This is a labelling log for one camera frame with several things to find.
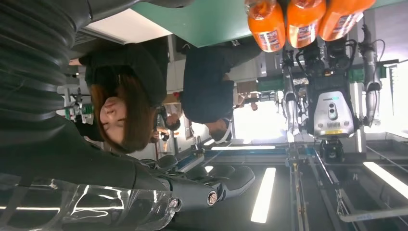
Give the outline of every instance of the cable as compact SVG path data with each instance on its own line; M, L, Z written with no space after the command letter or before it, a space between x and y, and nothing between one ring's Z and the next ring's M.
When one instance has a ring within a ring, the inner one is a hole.
M382 46L383 48L382 48L382 51L381 51L380 58L379 58L378 61L377 61L377 62L380 62L381 59L383 58L383 55L384 55L384 52L385 52L385 41L382 40L382 39L377 39L377 40L373 41L371 44L374 44L374 43L376 43L376 42L378 42L378 41L381 41L382 44L383 44L383 46ZM378 68L377 62L376 62L376 65L375 65L374 72L373 72L373 74L372 74L372 81L373 81L373 82L374 82L374 79L375 79L375 73L377 72L377 68ZM376 111L375 108L377 108L377 104L378 104L377 92L374 91L374 93L375 93L375 106L374 106L374 113L372 114L372 121L370 122L370 126L369 126L370 128L371 128L372 123L373 123L373 121L374 121L375 111Z
M302 70L303 74L305 74L306 77L309 77L309 76L307 75L305 69L303 68L303 65L300 63L299 56L301 56L301 55L303 55L303 51L299 51L298 53L296 53L295 58L296 58L297 65L300 67L300 69Z

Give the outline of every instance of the person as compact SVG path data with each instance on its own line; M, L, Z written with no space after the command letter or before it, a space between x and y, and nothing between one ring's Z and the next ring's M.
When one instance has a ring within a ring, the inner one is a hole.
M182 113L177 109L177 107L173 107L171 104L162 105L162 107L158 110L158 114L162 117L164 126L167 129L176 131L180 128L180 117Z
M247 103L251 104L251 108L253 111L258 110L258 104L256 104L257 102L259 102L259 98L258 98L258 94L255 94L255 93L248 94L246 99L244 100L244 104L247 104Z
M181 105L192 122L204 124L221 143L231 140L234 81L227 75L261 53L253 38L238 46L211 46L187 51Z
M87 66L85 81L102 139L121 153L143 150L151 138L156 108L166 97L164 68L152 54L143 44L127 44L71 60L70 65Z

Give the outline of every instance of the woman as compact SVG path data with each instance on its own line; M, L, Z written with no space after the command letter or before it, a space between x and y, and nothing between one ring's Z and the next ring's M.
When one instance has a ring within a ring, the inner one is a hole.
M166 76L152 55L142 44L128 44L71 60L70 65L87 66L85 81L102 138L122 153L144 149L156 108L166 97Z

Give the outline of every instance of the dark pants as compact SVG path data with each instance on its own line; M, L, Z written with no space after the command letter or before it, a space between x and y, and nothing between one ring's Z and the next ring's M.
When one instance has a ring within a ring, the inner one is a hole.
M228 68L239 66L247 61L257 57L261 53L261 49L255 40L248 43L242 43L238 46L213 46L218 50L219 55L222 55L226 61Z
M253 38L235 47L230 44L193 48L187 52L184 90L196 85L218 83L231 68L255 58L260 53L261 49Z

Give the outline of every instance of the wall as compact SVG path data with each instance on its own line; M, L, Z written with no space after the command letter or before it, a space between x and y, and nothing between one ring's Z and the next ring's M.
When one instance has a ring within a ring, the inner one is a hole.
M185 129L184 129L184 116L182 116L182 118L180 118L180 129L179 131L179 135L177 137L177 143L178 143L178 151L182 152L188 148L191 147L191 145L194 144L194 139L190 138L190 139L186 139L186 133L185 133ZM201 137L201 140L204 141L206 139L208 139L210 136L208 135L208 128L205 125L202 124L196 124L193 123L192 124L192 129L194 130L194 136ZM159 141L157 144L157 149L159 152L159 159L163 156L160 154L160 152L163 151L163 141ZM174 142L172 139L170 139L167 143L167 152L171 152L170 154L174 155L175 154L175 148L174 148ZM147 145L147 147L140 152L133 152L131 154L129 154L130 156L136 158L136 159L156 159L156 149L154 144L150 143Z
M374 12L376 38L386 42L383 60L408 59L408 1L375 8L368 12Z

